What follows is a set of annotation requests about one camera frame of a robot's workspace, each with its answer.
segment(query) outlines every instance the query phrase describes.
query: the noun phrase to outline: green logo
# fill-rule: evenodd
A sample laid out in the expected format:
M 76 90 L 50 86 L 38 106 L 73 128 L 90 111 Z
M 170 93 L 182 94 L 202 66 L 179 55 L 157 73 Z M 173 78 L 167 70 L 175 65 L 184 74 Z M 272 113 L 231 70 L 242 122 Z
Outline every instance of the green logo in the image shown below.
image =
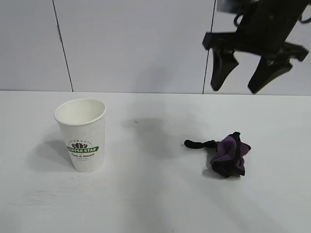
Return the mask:
M 67 146 L 70 152 L 75 153 L 91 153 L 98 151 L 99 147 L 94 147 L 90 142 L 74 140 L 69 142 L 69 146 Z

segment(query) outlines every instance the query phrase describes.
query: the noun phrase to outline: paper cup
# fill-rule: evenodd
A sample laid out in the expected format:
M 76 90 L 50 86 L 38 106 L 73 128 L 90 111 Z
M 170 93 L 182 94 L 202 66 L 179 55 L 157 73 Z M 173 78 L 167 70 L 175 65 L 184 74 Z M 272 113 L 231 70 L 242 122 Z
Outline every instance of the paper cup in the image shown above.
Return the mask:
M 60 105 L 54 117 L 78 171 L 99 169 L 104 160 L 105 105 L 98 100 L 78 99 Z

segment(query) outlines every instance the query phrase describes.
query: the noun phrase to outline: black strap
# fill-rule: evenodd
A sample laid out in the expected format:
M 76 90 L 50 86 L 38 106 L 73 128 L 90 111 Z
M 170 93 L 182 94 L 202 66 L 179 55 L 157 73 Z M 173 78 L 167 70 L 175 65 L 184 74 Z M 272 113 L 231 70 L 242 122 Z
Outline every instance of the black strap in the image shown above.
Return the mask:
M 215 142 L 214 140 L 208 141 L 208 142 L 192 142 L 190 140 L 186 140 L 184 142 L 185 146 L 187 148 L 191 148 L 191 149 L 201 149 L 201 148 L 217 148 L 217 142 Z

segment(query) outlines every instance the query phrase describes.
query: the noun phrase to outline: white table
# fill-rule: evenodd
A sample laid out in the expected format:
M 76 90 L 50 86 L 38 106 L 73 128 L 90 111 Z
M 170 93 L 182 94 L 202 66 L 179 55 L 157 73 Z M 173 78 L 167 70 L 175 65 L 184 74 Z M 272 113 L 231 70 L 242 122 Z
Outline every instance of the white table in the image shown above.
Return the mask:
M 103 167 L 74 170 L 53 119 L 107 105 Z M 0 92 L 1 233 L 309 233 L 311 97 Z M 222 179 L 185 139 L 240 131 L 246 175 Z

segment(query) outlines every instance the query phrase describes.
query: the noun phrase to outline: white wall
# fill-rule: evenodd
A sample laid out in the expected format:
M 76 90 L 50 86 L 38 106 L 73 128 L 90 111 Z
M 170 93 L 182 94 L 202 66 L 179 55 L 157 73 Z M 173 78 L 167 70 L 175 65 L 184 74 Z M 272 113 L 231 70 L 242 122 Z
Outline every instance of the white wall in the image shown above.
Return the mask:
M 0 31 L 0 90 L 71 91 L 52 0 L 2 0 Z
M 201 93 L 213 1 L 55 0 L 75 91 Z M 311 15 L 311 7 L 305 17 Z M 234 31 L 234 15 L 215 13 L 213 31 Z M 71 91 L 52 0 L 0 3 L 0 90 Z M 311 50 L 311 24 L 289 41 Z M 259 57 L 236 53 L 240 65 L 220 94 L 250 94 Z M 311 54 L 259 94 L 311 95 Z M 205 93 L 213 60 L 209 58 Z
M 311 16 L 311 6 L 304 12 L 304 18 Z M 213 32 L 231 32 L 236 28 L 233 25 L 235 15 L 215 12 Z M 303 45 L 311 51 L 311 23 L 310 24 L 296 24 L 291 32 L 288 40 L 289 42 Z M 227 77 L 219 94 L 251 94 L 247 88 L 248 82 L 254 74 L 260 57 L 249 53 L 236 52 L 235 57 L 240 63 Z M 259 91 L 258 94 L 264 95 L 311 95 L 311 54 L 300 63 L 292 59 L 292 70 L 284 74 Z M 207 78 L 205 85 L 205 93 L 214 93 L 210 80 L 213 69 L 212 52 L 209 53 Z
M 74 91 L 202 93 L 213 4 L 55 0 Z

